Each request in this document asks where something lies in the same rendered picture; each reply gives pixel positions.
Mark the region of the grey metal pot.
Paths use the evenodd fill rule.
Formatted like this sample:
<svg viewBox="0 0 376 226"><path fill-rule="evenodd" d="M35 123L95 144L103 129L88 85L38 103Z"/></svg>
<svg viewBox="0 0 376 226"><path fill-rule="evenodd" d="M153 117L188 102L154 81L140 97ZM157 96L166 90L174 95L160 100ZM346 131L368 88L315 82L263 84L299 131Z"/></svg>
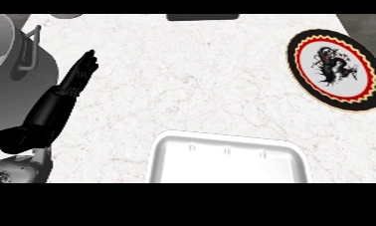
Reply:
<svg viewBox="0 0 376 226"><path fill-rule="evenodd" d="M0 130L19 125L44 92L57 84L53 56L39 46L41 26L23 33L0 14Z"/></svg>

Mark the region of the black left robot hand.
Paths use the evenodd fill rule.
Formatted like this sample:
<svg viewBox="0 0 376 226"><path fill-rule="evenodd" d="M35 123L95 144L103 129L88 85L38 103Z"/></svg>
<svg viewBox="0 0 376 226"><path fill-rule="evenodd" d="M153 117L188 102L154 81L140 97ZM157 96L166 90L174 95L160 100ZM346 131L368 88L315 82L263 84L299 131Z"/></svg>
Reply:
<svg viewBox="0 0 376 226"><path fill-rule="evenodd" d="M76 98L98 69L95 51L89 50L72 66L61 82L35 102L19 126L0 130L0 150L17 154L45 148L56 140L66 125Z"/></svg>

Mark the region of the white plastic tray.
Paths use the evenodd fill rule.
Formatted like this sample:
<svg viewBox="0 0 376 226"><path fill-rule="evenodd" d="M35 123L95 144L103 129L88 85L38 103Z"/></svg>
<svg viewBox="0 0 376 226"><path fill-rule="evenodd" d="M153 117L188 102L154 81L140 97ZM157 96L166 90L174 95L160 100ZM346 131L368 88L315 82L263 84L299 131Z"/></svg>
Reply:
<svg viewBox="0 0 376 226"><path fill-rule="evenodd" d="M166 130L151 146L146 182L309 183L311 173L289 141Z"/></svg>

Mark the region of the black red dragon plate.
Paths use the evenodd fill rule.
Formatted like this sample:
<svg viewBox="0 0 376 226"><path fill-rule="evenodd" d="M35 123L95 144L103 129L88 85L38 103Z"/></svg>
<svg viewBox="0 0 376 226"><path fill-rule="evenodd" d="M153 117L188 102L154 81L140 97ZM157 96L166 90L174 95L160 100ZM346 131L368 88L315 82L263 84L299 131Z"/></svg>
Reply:
<svg viewBox="0 0 376 226"><path fill-rule="evenodd" d="M356 40L330 30L305 30L289 41L286 62L321 103L349 112L376 110L376 56Z"/></svg>

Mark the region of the dark grey flat object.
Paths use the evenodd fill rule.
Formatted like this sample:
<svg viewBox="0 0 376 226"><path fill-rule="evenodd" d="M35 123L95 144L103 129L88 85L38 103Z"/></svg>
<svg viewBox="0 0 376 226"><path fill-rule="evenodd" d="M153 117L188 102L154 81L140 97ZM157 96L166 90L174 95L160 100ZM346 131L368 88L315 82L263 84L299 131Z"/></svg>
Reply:
<svg viewBox="0 0 376 226"><path fill-rule="evenodd" d="M238 14L166 14L169 21L221 21L237 17Z"/></svg>

